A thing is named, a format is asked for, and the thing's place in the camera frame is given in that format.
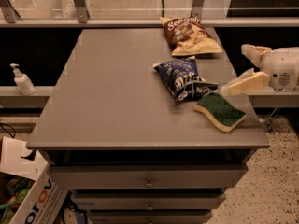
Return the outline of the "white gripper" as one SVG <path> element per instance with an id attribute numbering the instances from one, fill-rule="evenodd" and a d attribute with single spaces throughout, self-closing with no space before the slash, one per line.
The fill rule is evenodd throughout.
<path id="1" fill-rule="evenodd" d="M 299 75 L 298 47 L 272 50 L 264 46 L 243 44 L 241 53 L 254 66 L 260 68 L 263 65 L 263 72 L 255 72 L 253 68 L 245 71 L 223 85 L 220 89 L 221 95 L 236 96 L 262 90 L 268 85 L 276 91 L 295 90 Z"/>

